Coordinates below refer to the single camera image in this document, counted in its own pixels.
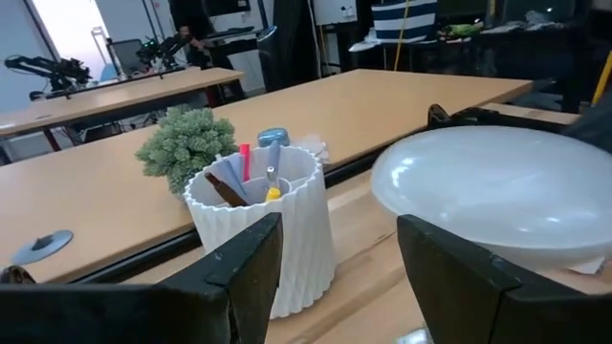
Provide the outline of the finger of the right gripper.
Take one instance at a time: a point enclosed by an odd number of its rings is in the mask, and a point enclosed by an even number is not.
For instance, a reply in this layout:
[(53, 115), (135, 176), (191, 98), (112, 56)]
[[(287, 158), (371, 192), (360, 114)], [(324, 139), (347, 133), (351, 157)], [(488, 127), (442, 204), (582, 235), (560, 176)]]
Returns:
[(612, 146), (611, 94), (605, 93), (597, 104), (584, 111), (563, 130), (563, 135), (600, 148), (607, 153)]

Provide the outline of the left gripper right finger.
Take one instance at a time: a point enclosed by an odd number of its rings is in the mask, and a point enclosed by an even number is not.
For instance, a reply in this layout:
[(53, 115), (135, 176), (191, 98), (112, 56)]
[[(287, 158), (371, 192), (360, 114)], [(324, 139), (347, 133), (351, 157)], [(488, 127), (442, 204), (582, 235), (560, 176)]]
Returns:
[(610, 294), (586, 294), (413, 215), (397, 219), (407, 279), (436, 343), (611, 344)]

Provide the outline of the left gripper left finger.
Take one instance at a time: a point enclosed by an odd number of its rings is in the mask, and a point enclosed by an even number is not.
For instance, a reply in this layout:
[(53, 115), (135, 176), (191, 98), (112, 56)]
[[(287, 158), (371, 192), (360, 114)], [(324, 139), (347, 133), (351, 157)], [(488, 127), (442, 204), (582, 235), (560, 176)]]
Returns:
[(4, 343), (262, 343), (279, 286), (272, 212), (157, 284), (1, 286)]

